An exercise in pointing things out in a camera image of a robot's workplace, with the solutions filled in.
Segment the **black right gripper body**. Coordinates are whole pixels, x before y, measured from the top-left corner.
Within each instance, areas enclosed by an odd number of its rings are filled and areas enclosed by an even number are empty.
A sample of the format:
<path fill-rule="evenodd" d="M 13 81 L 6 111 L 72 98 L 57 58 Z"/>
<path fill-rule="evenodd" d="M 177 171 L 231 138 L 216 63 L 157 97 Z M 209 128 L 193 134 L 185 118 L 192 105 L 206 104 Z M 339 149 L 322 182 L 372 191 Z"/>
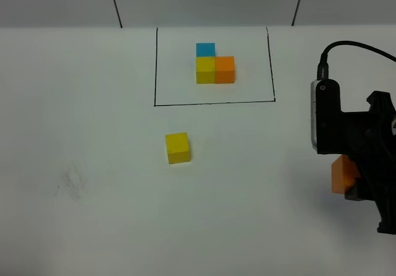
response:
<path fill-rule="evenodd" d="M 395 107 L 390 94 L 374 91 L 367 111 L 341 112 L 345 122 L 345 153 L 365 179 L 378 209 L 377 231 L 395 234 Z"/>

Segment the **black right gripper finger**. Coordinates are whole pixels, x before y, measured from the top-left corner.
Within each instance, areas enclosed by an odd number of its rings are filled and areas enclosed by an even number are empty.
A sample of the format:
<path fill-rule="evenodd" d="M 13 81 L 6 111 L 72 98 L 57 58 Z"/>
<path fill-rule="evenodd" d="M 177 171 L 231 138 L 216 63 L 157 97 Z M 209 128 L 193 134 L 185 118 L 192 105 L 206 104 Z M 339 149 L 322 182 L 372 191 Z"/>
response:
<path fill-rule="evenodd" d="M 345 193 L 349 201 L 373 201 L 371 190 L 363 178 L 356 178 L 354 185 Z"/>

